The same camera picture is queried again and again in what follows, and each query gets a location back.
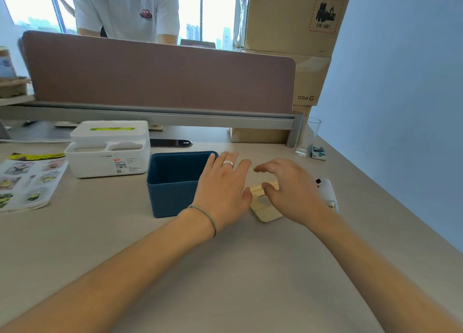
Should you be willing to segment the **person's left forearm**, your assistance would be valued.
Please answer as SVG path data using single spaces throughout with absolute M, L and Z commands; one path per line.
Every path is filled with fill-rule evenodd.
M 213 234 L 209 219 L 188 208 L 10 321 L 0 333 L 106 332 L 155 280 Z

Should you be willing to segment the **white tissue box organizer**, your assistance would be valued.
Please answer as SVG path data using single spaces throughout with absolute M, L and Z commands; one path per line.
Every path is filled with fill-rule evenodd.
M 84 121 L 70 138 L 64 153 L 76 178 L 144 174 L 149 169 L 147 121 Z

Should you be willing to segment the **cartoon sticker sheet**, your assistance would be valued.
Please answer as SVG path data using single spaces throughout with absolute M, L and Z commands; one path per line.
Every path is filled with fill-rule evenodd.
M 67 166 L 64 153 L 11 154 L 0 163 L 0 214 L 46 206 Z

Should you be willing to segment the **black flat phone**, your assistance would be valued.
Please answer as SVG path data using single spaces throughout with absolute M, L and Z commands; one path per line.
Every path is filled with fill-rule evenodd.
M 185 139 L 156 139 L 150 138 L 152 148 L 189 148 L 193 143 Z

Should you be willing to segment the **large cardboard box with label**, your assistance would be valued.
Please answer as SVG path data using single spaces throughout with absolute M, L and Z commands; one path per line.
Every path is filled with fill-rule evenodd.
M 331 58 L 350 0 L 245 0 L 236 45 Z

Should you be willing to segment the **blue plastic storage box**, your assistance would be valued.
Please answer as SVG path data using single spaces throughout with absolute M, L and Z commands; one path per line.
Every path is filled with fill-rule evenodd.
M 153 216 L 174 217 L 194 200 L 198 180 L 215 151 L 156 153 L 150 157 L 147 174 Z

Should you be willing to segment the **light wooden stand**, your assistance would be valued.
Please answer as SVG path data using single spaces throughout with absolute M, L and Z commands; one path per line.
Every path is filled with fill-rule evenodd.
M 266 196 L 260 184 L 250 187 L 250 191 L 252 193 L 250 208 L 260 221 L 268 223 L 283 217 L 283 215 L 270 203 L 269 198 Z

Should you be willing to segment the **person's right hand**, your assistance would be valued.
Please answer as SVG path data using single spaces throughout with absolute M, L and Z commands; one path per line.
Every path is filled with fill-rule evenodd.
M 272 205 L 286 218 L 314 231 L 325 214 L 315 180 L 296 162 L 275 158 L 254 168 L 257 173 L 271 173 L 279 183 L 280 202 Z

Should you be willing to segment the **grey divider rail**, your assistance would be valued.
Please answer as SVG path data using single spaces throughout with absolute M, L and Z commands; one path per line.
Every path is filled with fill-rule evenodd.
M 144 120 L 152 125 L 290 130 L 286 146 L 293 148 L 303 126 L 301 113 L 249 113 L 192 109 L 44 104 L 37 101 L 0 106 L 0 119 L 41 121 Z

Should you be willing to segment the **window frame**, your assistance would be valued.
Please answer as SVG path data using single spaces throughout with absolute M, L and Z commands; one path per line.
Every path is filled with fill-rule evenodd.
M 58 4 L 58 0 L 51 0 L 51 2 L 52 2 L 52 5 L 53 5 L 53 8 L 54 8 L 55 16 L 56 16 L 60 31 L 63 34 L 66 34 L 67 29 L 66 29 L 66 26 L 64 24 L 64 20 L 62 18 L 62 14 L 61 14 L 61 10 L 60 10 L 59 4 Z

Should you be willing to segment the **person's right forearm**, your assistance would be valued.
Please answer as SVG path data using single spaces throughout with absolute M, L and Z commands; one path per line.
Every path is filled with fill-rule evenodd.
M 463 325 L 331 209 L 304 222 L 339 263 L 385 333 L 463 333 Z

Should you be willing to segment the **plastic-wrapped cardboard box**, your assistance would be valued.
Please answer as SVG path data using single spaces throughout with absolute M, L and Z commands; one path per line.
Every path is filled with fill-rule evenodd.
M 235 15 L 233 28 L 233 50 L 245 48 L 246 21 L 249 0 L 235 0 Z

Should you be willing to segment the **white marker pen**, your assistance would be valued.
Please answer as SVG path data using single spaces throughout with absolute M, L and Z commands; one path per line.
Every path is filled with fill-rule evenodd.
M 315 182 L 327 207 L 339 213 L 339 205 L 331 181 L 329 179 L 316 179 Z

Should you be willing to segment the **grey wrist band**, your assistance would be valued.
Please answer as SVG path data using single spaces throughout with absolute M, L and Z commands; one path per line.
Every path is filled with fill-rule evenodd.
M 205 211 L 203 208 L 198 207 L 198 206 L 193 205 L 193 204 L 189 205 L 188 208 L 196 209 L 196 210 L 200 211 L 201 213 L 203 213 L 209 219 L 209 221 L 211 222 L 211 225 L 213 226 L 213 229 L 214 229 L 213 237 L 216 237 L 217 233 L 218 233 L 218 229 L 217 229 L 217 225 L 216 225 L 214 219 L 211 217 L 211 215 L 207 211 Z

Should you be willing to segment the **woven basket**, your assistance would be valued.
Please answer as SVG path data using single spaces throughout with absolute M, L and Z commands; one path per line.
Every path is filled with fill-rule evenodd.
M 29 77 L 0 77 L 0 98 L 4 99 L 27 95 L 27 87 L 30 83 L 31 79 Z

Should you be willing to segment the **brown desk divider panel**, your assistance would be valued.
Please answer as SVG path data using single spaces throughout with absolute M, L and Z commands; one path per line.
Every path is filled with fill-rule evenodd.
M 18 41 L 37 101 L 290 114 L 290 57 L 26 31 Z

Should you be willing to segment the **clear drinking glass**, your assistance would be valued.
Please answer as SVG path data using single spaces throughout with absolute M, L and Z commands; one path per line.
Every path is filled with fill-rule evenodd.
M 308 117 L 301 128 L 295 153 L 302 157 L 311 157 L 315 139 L 318 135 L 322 121 L 318 118 Z

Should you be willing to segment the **grey monitor base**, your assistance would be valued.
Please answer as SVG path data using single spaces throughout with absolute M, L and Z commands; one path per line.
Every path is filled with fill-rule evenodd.
M 0 143 L 70 143 L 75 126 L 50 121 L 0 121 Z

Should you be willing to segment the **person's left hand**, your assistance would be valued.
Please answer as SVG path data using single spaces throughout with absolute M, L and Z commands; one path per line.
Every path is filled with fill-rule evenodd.
M 199 178 L 193 205 L 203 208 L 214 219 L 218 233 L 236 223 L 248 211 L 241 211 L 246 176 L 252 165 L 244 159 L 234 167 L 235 175 L 220 177 L 220 155 L 209 156 Z

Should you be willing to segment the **pale paper bag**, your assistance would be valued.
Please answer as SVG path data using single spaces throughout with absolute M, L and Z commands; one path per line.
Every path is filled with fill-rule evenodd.
M 18 76 L 13 65 L 10 51 L 5 46 L 0 46 L 0 78 L 17 79 Z

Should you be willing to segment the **flat cardboard box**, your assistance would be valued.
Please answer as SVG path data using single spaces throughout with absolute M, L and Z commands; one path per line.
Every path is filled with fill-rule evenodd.
M 232 143 L 285 144 L 290 130 L 229 128 Z

